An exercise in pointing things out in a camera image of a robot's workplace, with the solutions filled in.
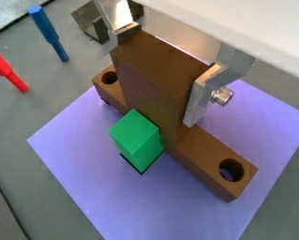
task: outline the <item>green block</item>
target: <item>green block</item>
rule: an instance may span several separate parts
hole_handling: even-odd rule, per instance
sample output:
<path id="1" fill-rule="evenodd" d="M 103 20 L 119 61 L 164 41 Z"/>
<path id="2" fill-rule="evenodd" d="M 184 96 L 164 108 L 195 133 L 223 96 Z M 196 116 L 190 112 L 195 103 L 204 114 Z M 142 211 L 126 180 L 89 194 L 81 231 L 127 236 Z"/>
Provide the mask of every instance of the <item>green block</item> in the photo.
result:
<path id="1" fill-rule="evenodd" d="M 132 109 L 110 130 L 123 157 L 143 173 L 164 151 L 159 127 Z"/>

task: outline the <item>purple paper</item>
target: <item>purple paper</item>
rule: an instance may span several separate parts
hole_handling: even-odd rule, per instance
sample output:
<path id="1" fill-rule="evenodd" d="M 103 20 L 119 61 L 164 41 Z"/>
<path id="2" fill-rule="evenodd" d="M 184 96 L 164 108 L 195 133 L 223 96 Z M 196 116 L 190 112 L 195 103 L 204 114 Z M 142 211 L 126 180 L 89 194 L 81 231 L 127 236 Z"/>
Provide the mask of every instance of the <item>purple paper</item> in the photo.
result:
<path id="1" fill-rule="evenodd" d="M 239 238 L 299 145 L 299 111 L 242 81 L 230 89 L 231 103 L 199 124 L 259 168 L 231 203 L 166 153 L 135 171 L 108 134 L 122 116 L 93 88 L 28 139 L 107 240 Z"/>

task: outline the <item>metal clamp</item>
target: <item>metal clamp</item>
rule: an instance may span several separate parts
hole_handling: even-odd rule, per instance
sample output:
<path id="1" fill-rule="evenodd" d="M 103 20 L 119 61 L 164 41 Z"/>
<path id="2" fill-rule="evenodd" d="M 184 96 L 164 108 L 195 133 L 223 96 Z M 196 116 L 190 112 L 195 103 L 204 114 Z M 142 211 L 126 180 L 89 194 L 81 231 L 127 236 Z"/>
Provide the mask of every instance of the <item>metal clamp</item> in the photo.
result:
<path id="1" fill-rule="evenodd" d="M 108 28 L 112 48 L 128 39 L 142 25 L 132 21 L 127 0 L 92 0 Z"/>
<path id="2" fill-rule="evenodd" d="M 206 113 L 212 102 L 226 106 L 232 98 L 232 91 L 227 84 L 242 78 L 256 58 L 222 44 L 215 64 L 195 80 L 190 92 L 190 101 L 186 108 L 183 123 L 192 127 Z"/>

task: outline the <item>bolt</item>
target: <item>bolt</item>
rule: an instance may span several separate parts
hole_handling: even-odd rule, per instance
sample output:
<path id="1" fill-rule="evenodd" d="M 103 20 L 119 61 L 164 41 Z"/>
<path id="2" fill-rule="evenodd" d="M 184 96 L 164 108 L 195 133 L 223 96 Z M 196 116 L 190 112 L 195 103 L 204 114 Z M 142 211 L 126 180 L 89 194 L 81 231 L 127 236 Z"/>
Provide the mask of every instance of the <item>bolt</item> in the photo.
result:
<path id="1" fill-rule="evenodd" d="M 222 107 L 224 107 L 230 103 L 232 96 L 234 92 L 227 87 L 222 87 L 219 90 L 212 91 L 210 102 L 216 102 Z"/>

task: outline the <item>hole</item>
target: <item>hole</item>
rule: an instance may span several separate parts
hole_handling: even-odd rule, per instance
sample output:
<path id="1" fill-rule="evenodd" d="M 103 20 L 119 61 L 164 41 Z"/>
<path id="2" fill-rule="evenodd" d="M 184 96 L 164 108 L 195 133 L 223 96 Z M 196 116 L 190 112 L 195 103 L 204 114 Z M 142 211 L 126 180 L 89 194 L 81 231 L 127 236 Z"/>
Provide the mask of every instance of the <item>hole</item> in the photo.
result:
<path id="1" fill-rule="evenodd" d="M 219 173 L 228 182 L 238 182 L 244 176 L 243 165 L 235 159 L 227 158 L 219 164 Z"/>
<path id="2" fill-rule="evenodd" d="M 108 71 L 102 77 L 102 82 L 104 84 L 114 84 L 116 81 L 118 81 L 118 77 L 114 71 Z"/>

